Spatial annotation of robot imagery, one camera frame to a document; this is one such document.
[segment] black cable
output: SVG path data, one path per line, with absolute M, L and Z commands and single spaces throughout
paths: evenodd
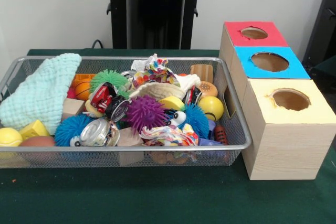
M 94 41 L 94 43 L 92 44 L 92 47 L 91 47 L 91 48 L 94 48 L 94 47 L 96 46 L 97 43 L 99 43 L 100 48 L 104 48 L 103 43 L 102 43 L 100 40 L 98 40 L 98 39 L 96 39 L 96 40 Z

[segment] green tablecloth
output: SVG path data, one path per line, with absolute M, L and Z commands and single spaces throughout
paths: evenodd
M 147 56 L 154 50 L 31 50 Z M 218 51 L 166 51 L 212 56 Z M 231 167 L 0 170 L 0 223 L 336 223 L 336 153 L 314 181 L 250 181 Z

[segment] mint green washcloth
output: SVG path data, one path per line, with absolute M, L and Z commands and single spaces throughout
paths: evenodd
M 78 54 L 63 54 L 46 59 L 0 105 L 0 120 L 5 127 L 21 130 L 40 120 L 51 135 L 61 122 L 63 103 L 81 62 Z

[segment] metal basket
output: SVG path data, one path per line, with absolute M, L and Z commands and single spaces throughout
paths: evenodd
M 27 76 L 47 58 L 27 56 L 15 60 L 0 82 L 1 101 L 15 92 Z M 143 57 L 83 57 L 77 73 L 98 73 L 104 69 L 129 70 L 133 60 Z M 1 147 L 0 168 L 61 168 L 120 166 L 229 166 L 240 151 L 251 143 L 238 97 L 226 64 L 218 58 L 168 58 L 176 73 L 189 73 L 191 65 L 209 64 L 214 68 L 214 85 L 224 101 L 229 88 L 235 112 L 217 122 L 225 128 L 228 145 L 193 147 Z

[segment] circular hole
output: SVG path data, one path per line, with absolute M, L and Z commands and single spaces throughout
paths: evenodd
M 257 27 L 247 27 L 241 30 L 241 34 L 249 39 L 266 39 L 268 37 L 267 32 Z
M 252 61 L 258 68 L 271 72 L 280 72 L 289 66 L 285 58 L 271 52 L 259 52 L 252 56 Z
M 275 103 L 287 110 L 304 110 L 310 105 L 309 98 L 295 89 L 280 89 L 273 93 Z

